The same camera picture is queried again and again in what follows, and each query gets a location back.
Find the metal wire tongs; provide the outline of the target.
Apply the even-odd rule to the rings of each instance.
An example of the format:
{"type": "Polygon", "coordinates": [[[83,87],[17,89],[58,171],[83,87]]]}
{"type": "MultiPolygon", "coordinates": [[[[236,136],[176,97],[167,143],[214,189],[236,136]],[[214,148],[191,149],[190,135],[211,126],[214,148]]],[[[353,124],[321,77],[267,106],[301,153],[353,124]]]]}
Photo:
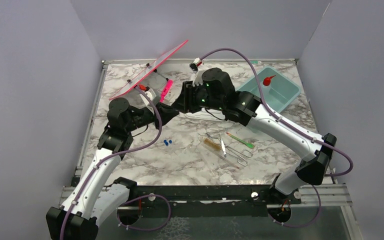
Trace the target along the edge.
{"type": "MultiPolygon", "coordinates": [[[[220,143],[220,137],[213,137],[213,136],[211,136],[209,133],[206,133],[206,136],[209,137],[209,138],[212,139],[212,140],[218,140],[219,143],[220,143]]],[[[225,142],[224,142],[224,144],[225,144],[226,151],[229,151],[229,152],[231,152],[233,155],[235,155],[235,156],[237,157],[237,160],[236,160],[236,161],[237,161],[240,165],[242,165],[242,166],[244,166],[244,167],[246,167],[246,166],[248,165],[248,160],[246,160],[246,159],[250,159],[250,158],[253,157],[253,153],[252,153],[251,151],[246,150],[246,149],[244,149],[244,150],[242,150],[242,151],[238,151],[238,150],[236,150],[236,149],[234,149],[234,148],[228,146],[225,142]]]]}

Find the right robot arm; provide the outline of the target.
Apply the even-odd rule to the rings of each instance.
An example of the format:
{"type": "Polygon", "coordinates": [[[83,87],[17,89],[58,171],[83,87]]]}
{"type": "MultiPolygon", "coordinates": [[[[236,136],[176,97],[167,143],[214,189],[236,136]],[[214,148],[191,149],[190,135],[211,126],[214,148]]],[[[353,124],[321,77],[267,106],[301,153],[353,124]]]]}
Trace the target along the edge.
{"type": "Polygon", "coordinates": [[[262,104],[255,94],[236,90],[229,74],[220,68],[198,71],[190,81],[183,82],[172,107],[183,114],[203,108],[221,111],[228,121],[263,132],[298,154],[301,161],[279,174],[268,190],[272,202],[282,203],[303,185],[322,184],[336,137],[307,131],[262,104]]]}

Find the red capped squeeze bottle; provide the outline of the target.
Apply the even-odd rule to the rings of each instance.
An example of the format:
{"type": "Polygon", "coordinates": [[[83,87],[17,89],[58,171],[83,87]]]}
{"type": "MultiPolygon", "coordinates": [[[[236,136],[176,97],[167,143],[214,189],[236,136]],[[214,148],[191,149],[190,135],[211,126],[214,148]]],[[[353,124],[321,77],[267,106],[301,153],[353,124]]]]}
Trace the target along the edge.
{"type": "Polygon", "coordinates": [[[271,85],[271,82],[272,82],[272,79],[275,77],[276,75],[272,75],[272,76],[268,76],[268,77],[265,77],[262,81],[262,85],[264,87],[269,87],[271,85]]]}

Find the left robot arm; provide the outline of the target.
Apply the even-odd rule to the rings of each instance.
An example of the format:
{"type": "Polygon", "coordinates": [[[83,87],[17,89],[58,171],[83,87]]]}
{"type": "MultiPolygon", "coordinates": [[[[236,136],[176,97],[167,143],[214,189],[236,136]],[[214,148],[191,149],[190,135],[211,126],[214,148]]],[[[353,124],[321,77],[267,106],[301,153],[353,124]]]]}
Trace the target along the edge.
{"type": "Polygon", "coordinates": [[[94,240],[100,225],[121,204],[132,205],[137,191],[116,183],[103,192],[107,179],[125,154],[134,152],[132,131],[154,124],[162,126],[179,115],[179,111],[164,103],[136,108],[125,98],[109,103],[108,123],[99,138],[92,163],[70,196],[60,207],[51,207],[46,214],[50,237],[53,240],[94,240]]]}

